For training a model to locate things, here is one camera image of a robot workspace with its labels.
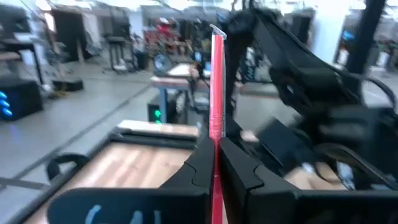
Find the red rod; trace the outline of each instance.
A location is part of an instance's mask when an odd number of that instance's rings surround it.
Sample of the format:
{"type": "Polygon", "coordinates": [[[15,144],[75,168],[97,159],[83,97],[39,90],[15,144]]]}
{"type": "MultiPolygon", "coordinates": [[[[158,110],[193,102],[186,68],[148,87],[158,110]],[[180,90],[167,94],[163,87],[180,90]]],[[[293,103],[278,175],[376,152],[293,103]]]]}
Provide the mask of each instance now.
{"type": "Polygon", "coordinates": [[[221,35],[213,36],[213,50],[211,53],[210,79],[210,119],[209,137],[215,144],[215,164],[213,176],[213,201],[211,223],[223,223],[223,191],[220,176],[220,141],[223,133],[223,48],[224,40],[221,35]]]}

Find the gray floor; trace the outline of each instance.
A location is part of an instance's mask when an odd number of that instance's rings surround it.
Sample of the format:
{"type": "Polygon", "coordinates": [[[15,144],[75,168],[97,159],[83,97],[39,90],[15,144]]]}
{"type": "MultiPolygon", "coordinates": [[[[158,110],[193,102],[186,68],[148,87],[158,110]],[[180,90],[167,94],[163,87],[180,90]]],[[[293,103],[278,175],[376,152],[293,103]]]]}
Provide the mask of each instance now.
{"type": "MultiPolygon", "coordinates": [[[[124,119],[147,120],[146,103],[158,91],[150,87],[150,72],[128,75],[102,73],[97,65],[69,65],[71,76],[82,77],[85,90],[59,100],[47,100],[42,112],[11,123],[0,123],[0,223],[26,206],[49,185],[44,164],[63,152],[86,154],[124,119]]],[[[22,69],[32,77],[31,68],[22,69]]],[[[394,89],[396,77],[381,77],[394,89]]],[[[370,105],[386,104],[376,88],[365,86],[370,105]]],[[[239,96],[236,119],[244,129],[256,130],[272,117],[288,123],[295,114],[278,100],[239,96]]]]}

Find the blue light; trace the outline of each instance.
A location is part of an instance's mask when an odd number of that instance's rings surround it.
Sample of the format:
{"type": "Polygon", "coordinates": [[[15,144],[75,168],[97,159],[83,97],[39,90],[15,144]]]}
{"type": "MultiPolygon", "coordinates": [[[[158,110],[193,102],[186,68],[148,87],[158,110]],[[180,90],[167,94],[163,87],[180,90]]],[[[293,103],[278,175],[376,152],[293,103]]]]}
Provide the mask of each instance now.
{"type": "Polygon", "coordinates": [[[10,104],[7,101],[5,101],[5,100],[0,100],[0,104],[5,106],[5,107],[10,107],[10,104]]]}
{"type": "Polygon", "coordinates": [[[7,99],[7,95],[3,91],[0,91],[0,98],[7,99]]]}
{"type": "Polygon", "coordinates": [[[11,110],[9,110],[9,109],[7,109],[7,108],[3,108],[3,109],[2,109],[2,112],[3,112],[5,115],[12,116],[11,110]]]}

